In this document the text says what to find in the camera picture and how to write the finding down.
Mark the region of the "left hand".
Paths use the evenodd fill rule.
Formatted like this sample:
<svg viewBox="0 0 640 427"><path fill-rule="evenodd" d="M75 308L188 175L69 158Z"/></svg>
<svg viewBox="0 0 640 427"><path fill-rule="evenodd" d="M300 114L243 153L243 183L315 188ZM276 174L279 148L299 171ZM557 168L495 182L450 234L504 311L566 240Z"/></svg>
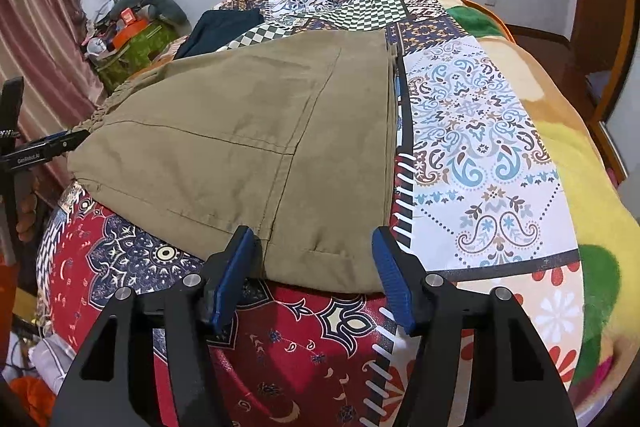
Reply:
<svg viewBox="0 0 640 427"><path fill-rule="evenodd" d="M29 243L36 235L38 206L36 188L38 181L32 174L29 176L28 181L30 182L29 190L22 198L20 205L18 205L18 220L16 225L18 239L23 244Z"/></svg>

